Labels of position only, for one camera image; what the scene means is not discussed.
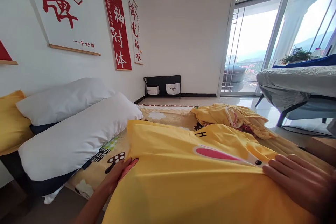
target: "calligraphy scroll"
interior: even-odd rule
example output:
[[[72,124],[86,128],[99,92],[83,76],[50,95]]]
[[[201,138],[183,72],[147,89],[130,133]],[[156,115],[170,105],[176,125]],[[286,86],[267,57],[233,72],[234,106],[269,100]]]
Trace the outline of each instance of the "calligraphy scroll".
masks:
[[[138,5],[134,0],[128,0],[129,16],[131,18],[133,49],[134,49],[134,62],[135,64],[143,65],[142,63],[142,51],[140,42],[140,30],[139,30],[139,16]]]
[[[87,0],[34,0],[50,47],[100,55]]]
[[[0,40],[0,65],[17,65],[18,63],[9,56],[6,48]]]
[[[123,3],[121,0],[105,0],[105,6],[112,34],[117,70],[131,71],[132,63],[128,47]]]

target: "bedsheet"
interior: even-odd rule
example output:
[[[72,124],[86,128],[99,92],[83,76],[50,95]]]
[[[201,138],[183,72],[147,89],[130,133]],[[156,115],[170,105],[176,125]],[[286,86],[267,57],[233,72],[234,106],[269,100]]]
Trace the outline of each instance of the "bedsheet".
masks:
[[[335,73],[336,66],[264,69],[257,81],[267,100],[283,112],[310,95],[336,97]]]
[[[140,105],[139,107],[144,116],[142,120],[145,121],[172,125],[191,131],[203,128],[197,121],[195,114],[191,112],[193,106]],[[329,173],[333,171],[331,165],[301,150],[296,144],[285,138],[277,136],[267,140],[256,139],[261,145],[279,154],[296,154]],[[99,153],[91,159],[91,164],[85,170],[80,169],[66,186],[89,199],[112,167],[127,156],[129,149],[127,130],[124,130],[116,138],[105,144]]]

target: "white box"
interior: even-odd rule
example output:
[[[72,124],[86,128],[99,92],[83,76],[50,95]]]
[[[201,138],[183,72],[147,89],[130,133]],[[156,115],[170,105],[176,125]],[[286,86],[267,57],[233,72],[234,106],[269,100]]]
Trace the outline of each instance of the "white box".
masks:
[[[150,95],[158,95],[160,93],[159,90],[147,90],[147,94],[150,94]]]
[[[159,91],[159,86],[147,86],[147,91]]]

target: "yellow t-shirt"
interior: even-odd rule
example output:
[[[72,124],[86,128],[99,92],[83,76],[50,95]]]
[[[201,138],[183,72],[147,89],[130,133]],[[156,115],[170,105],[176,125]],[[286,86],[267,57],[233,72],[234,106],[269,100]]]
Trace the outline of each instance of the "yellow t-shirt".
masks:
[[[130,121],[133,162],[103,224],[308,223],[312,216],[263,174],[276,153],[222,124],[197,131]]]

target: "plastic bottle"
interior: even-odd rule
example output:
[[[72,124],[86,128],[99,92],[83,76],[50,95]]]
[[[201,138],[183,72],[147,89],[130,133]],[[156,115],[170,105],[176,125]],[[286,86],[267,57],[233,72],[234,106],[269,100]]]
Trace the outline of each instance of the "plastic bottle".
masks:
[[[315,51],[310,55],[309,60],[316,60],[322,56],[321,48],[318,47]]]

